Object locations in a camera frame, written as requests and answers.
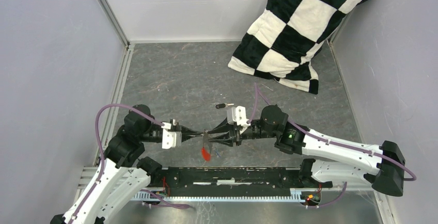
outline black connector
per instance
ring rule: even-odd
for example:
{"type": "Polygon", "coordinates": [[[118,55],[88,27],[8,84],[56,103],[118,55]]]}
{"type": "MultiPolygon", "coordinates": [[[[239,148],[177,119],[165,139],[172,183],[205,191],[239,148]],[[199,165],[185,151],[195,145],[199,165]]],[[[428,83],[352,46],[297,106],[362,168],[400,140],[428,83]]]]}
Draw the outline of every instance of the black connector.
{"type": "Polygon", "coordinates": [[[163,166],[149,157],[144,157],[138,161],[137,168],[143,169],[149,176],[152,176],[155,172],[161,170],[163,166]]]}
{"type": "MultiPolygon", "coordinates": [[[[380,149],[383,151],[383,155],[404,165],[404,156],[396,143],[386,140],[380,149]]],[[[368,173],[364,175],[364,178],[371,183],[371,187],[389,196],[403,196],[404,170],[385,159],[382,159],[382,163],[377,166],[380,168],[377,175],[368,173]]]]}

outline black and white checkered cushion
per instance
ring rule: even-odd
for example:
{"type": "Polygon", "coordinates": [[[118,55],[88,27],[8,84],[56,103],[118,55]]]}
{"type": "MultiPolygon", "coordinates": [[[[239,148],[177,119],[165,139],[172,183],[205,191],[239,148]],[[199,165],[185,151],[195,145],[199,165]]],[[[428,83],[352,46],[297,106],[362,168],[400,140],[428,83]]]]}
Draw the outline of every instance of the black and white checkered cushion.
{"type": "Polygon", "coordinates": [[[310,60],[341,20],[366,0],[268,0],[228,66],[280,84],[318,93],[310,60]]]}

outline wire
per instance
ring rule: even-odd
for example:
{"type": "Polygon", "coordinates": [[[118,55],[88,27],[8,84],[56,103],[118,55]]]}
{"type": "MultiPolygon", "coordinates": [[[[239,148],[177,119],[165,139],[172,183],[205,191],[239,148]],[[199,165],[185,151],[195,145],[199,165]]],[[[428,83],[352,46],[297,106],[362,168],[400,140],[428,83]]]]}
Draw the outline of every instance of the wire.
{"type": "Polygon", "coordinates": [[[165,205],[150,205],[151,207],[173,207],[173,208],[176,208],[179,210],[186,210],[186,209],[190,208],[190,205],[188,205],[188,204],[172,204],[172,203],[164,200],[161,196],[151,192],[150,190],[142,189],[140,191],[151,194],[153,197],[157,198],[160,202],[165,204],[165,205]]]}
{"type": "MultiPolygon", "coordinates": [[[[263,100],[268,105],[271,105],[271,102],[260,92],[260,89],[258,87],[257,87],[257,92],[258,92],[258,94],[263,98],[263,100]]],[[[417,176],[411,170],[409,170],[403,164],[399,163],[398,161],[396,161],[396,160],[394,160],[394,159],[392,159],[392,158],[390,158],[390,157],[388,157],[386,155],[379,154],[379,153],[374,153],[373,154],[373,152],[370,151],[370,150],[362,149],[362,148],[357,148],[357,147],[354,147],[354,146],[350,146],[350,145],[347,145],[347,144],[342,144],[342,143],[335,142],[335,141],[330,141],[329,142],[329,140],[327,140],[327,139],[325,139],[323,137],[319,137],[317,135],[314,135],[314,134],[311,134],[311,133],[305,131],[302,127],[300,127],[298,124],[296,124],[292,120],[292,118],[290,118],[290,117],[288,117],[288,122],[290,124],[292,124],[295,128],[297,128],[299,131],[303,132],[304,134],[306,134],[306,135],[308,135],[308,136],[310,136],[312,138],[317,139],[318,141],[322,141],[324,143],[330,143],[331,145],[335,145],[335,146],[338,146],[338,147],[351,149],[351,150],[358,151],[358,152],[363,152],[363,153],[366,153],[366,154],[369,154],[369,155],[374,155],[374,156],[377,156],[377,157],[379,157],[381,159],[384,159],[386,161],[389,161],[389,162],[393,163],[394,165],[400,167],[403,171],[407,172],[412,177],[412,178],[403,178],[404,181],[415,181],[415,180],[417,180],[417,176]]]]}
{"type": "Polygon", "coordinates": [[[257,90],[257,83],[254,82],[254,106],[253,106],[253,112],[251,113],[249,120],[246,122],[248,124],[250,124],[251,121],[254,119],[254,116],[255,116],[256,111],[257,111],[258,100],[259,100],[259,94],[258,94],[258,90],[257,90]]]}
{"type": "Polygon", "coordinates": [[[93,190],[96,188],[97,186],[97,182],[100,182],[100,179],[103,175],[103,170],[105,170],[105,155],[103,153],[103,147],[102,147],[102,140],[100,139],[100,135],[99,135],[99,119],[100,116],[102,115],[102,112],[108,108],[111,107],[121,107],[121,108],[125,108],[125,109],[129,109],[137,114],[139,114],[140,116],[148,119],[149,121],[160,125],[160,126],[164,126],[164,123],[157,121],[153,118],[151,118],[150,116],[148,116],[147,114],[141,112],[140,110],[133,108],[129,105],[125,105],[125,104],[107,104],[105,106],[103,106],[96,115],[96,119],[95,119],[95,131],[96,131],[96,140],[97,140],[97,146],[99,148],[99,154],[100,154],[100,169],[99,169],[99,174],[96,178],[96,181],[93,183],[93,185],[91,186],[90,190],[85,194],[84,198],[82,199],[82,201],[77,205],[76,210],[73,212],[68,224],[72,224],[72,222],[75,220],[75,217],[77,216],[77,214],[79,213],[79,211],[81,210],[82,206],[85,204],[85,202],[87,201],[88,197],[90,197],[91,193],[93,192],[93,190]]]}
{"type": "Polygon", "coordinates": [[[317,206],[306,205],[306,209],[308,209],[308,208],[310,208],[310,209],[319,209],[321,207],[326,207],[326,206],[332,205],[333,203],[339,201],[344,196],[346,190],[347,190],[347,183],[345,182],[344,185],[343,185],[341,194],[339,194],[339,196],[337,196],[333,201],[325,203],[325,204],[322,204],[322,205],[317,205],[317,206]]]}

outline purple cable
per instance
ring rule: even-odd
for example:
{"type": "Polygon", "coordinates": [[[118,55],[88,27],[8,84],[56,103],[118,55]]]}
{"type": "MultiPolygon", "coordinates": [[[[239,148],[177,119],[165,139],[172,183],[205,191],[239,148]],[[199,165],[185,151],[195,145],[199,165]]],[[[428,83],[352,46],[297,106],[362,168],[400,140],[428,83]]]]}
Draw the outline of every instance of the purple cable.
{"type": "Polygon", "coordinates": [[[147,192],[147,193],[151,194],[152,196],[157,198],[160,202],[165,204],[165,205],[151,205],[151,207],[174,207],[174,208],[179,209],[179,210],[186,210],[186,209],[190,208],[190,205],[188,205],[188,204],[172,204],[172,203],[164,200],[161,196],[151,192],[150,190],[142,189],[140,191],[147,192]]]}
{"type": "Polygon", "coordinates": [[[129,105],[125,105],[125,104],[107,104],[105,106],[103,106],[96,115],[96,120],[95,120],[95,131],[96,131],[96,139],[97,139],[97,146],[99,148],[99,154],[100,154],[100,171],[99,174],[96,178],[96,181],[93,183],[93,185],[91,186],[90,190],[87,192],[87,194],[84,196],[84,198],[82,199],[82,201],[79,203],[79,205],[77,206],[76,210],[73,212],[72,214],[72,218],[69,220],[68,224],[72,224],[72,222],[74,221],[73,217],[77,216],[77,214],[79,213],[79,211],[81,210],[82,206],[84,205],[85,201],[87,201],[88,197],[91,195],[91,193],[93,192],[93,190],[95,189],[95,187],[97,186],[98,181],[100,181],[100,178],[102,177],[103,174],[103,170],[105,169],[105,158],[104,158],[104,154],[103,154],[103,147],[102,147],[102,140],[100,139],[100,135],[99,135],[99,119],[100,116],[102,114],[102,112],[108,108],[111,107],[122,107],[122,108],[126,108],[129,109],[137,114],[139,114],[140,116],[148,119],[149,121],[163,126],[164,124],[162,122],[159,122],[153,118],[151,118],[150,116],[148,116],[147,114],[141,112],[140,110],[133,108],[129,105]]]}
{"type": "Polygon", "coordinates": [[[254,100],[253,112],[251,113],[251,116],[249,117],[249,120],[246,122],[248,124],[251,123],[251,121],[254,119],[254,116],[256,115],[257,104],[258,104],[258,101],[259,101],[259,94],[258,94],[258,91],[257,91],[257,83],[255,83],[255,82],[254,82],[254,93],[255,93],[254,94],[255,100],[254,100]]]}
{"type": "Polygon", "coordinates": [[[326,206],[332,205],[333,203],[339,201],[342,198],[342,196],[345,194],[346,190],[347,190],[347,183],[345,182],[344,185],[343,185],[341,194],[339,194],[339,196],[337,198],[335,198],[333,201],[325,203],[325,204],[322,204],[322,205],[318,205],[318,206],[307,206],[306,208],[309,208],[309,209],[319,209],[321,207],[326,207],[326,206]]]}
{"type": "MultiPolygon", "coordinates": [[[[267,98],[266,98],[266,97],[260,92],[260,89],[259,89],[257,86],[256,86],[256,90],[257,90],[258,94],[263,98],[263,100],[264,100],[268,105],[271,105],[271,102],[270,102],[270,101],[269,101],[269,100],[268,100],[268,99],[267,99],[267,98]]],[[[308,135],[308,136],[310,136],[310,137],[312,137],[312,138],[315,138],[315,139],[317,139],[318,141],[322,141],[322,142],[325,142],[325,143],[329,143],[329,140],[327,140],[327,139],[325,139],[325,138],[319,137],[319,136],[317,136],[317,135],[314,135],[314,134],[311,134],[311,133],[305,131],[305,130],[304,130],[303,128],[301,128],[298,124],[296,124],[296,123],[292,120],[292,118],[289,117],[289,118],[288,118],[288,121],[289,121],[290,124],[292,124],[295,128],[297,128],[299,131],[303,132],[304,134],[306,134],[306,135],[308,135]]],[[[338,142],[335,142],[335,141],[330,141],[330,144],[331,144],[331,145],[338,146],[338,147],[347,148],[347,149],[351,149],[351,150],[355,150],[355,151],[358,151],[358,152],[363,152],[363,153],[366,153],[366,154],[370,154],[370,155],[372,155],[372,151],[370,151],[370,150],[366,150],[366,149],[362,149],[362,148],[357,148],[357,147],[354,147],[354,146],[350,146],[350,145],[347,145],[347,144],[338,143],[338,142]]],[[[377,157],[379,157],[379,158],[381,158],[381,159],[387,160],[387,161],[389,161],[389,162],[395,164],[396,166],[398,166],[398,167],[400,167],[401,169],[403,169],[403,171],[405,171],[405,172],[407,172],[409,175],[411,175],[412,178],[404,178],[404,179],[403,179],[404,181],[415,181],[415,180],[417,180],[417,176],[416,176],[411,170],[409,170],[406,166],[402,165],[402,164],[399,163],[398,161],[396,161],[396,160],[394,160],[394,159],[392,159],[392,158],[390,158],[390,157],[388,157],[388,156],[386,156],[386,155],[383,155],[383,154],[375,153],[374,155],[377,156],[377,157]]]]}

